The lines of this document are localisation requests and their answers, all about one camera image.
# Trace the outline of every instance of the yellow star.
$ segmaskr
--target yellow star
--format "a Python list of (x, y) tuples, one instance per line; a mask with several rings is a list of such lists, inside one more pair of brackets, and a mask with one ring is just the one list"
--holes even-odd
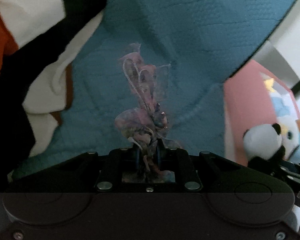
[(275, 90), (272, 88), (273, 84), (274, 84), (274, 79), (273, 78), (270, 78), (270, 79), (266, 79), (263, 81), (265, 86), (266, 86), (266, 89), (269, 91), (269, 92), (275, 92)]

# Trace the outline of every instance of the striped cloth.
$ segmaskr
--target striped cloth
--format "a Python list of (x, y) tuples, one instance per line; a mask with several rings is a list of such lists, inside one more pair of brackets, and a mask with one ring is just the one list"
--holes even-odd
[(0, 181), (48, 146), (65, 108), (65, 69), (106, 0), (0, 0)]

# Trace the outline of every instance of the pink box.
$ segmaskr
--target pink box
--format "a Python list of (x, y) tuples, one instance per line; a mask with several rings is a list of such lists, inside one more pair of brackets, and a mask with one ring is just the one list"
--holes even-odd
[(290, 94), (296, 118), (300, 119), (300, 112), (292, 91), (258, 62), (250, 60), (224, 84), (225, 102), (234, 139), (235, 161), (245, 166), (248, 161), (243, 149), (244, 132), (256, 125), (277, 122), (261, 73), (274, 78)]

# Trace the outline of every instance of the panda plush toy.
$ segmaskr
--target panda plush toy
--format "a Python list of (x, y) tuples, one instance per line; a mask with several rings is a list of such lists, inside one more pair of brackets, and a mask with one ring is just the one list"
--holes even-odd
[(290, 116), (278, 117), (280, 124), (262, 124), (247, 130), (243, 135), (243, 147), (248, 161), (254, 157), (269, 160), (279, 150), (283, 159), (300, 163), (300, 131)]
[(281, 127), (277, 123), (254, 126), (243, 135), (243, 147), (248, 161), (254, 157), (269, 160), (281, 146)]

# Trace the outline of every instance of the white plush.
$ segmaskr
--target white plush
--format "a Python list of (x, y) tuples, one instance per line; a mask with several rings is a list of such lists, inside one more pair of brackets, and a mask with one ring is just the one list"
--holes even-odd
[(277, 117), (277, 121), (282, 128), (282, 145), (286, 149), (285, 159), (299, 145), (299, 129), (296, 121), (290, 116)]
[(282, 135), (270, 124), (252, 127), (243, 137), (243, 146), (248, 161), (254, 157), (270, 159), (281, 147)]

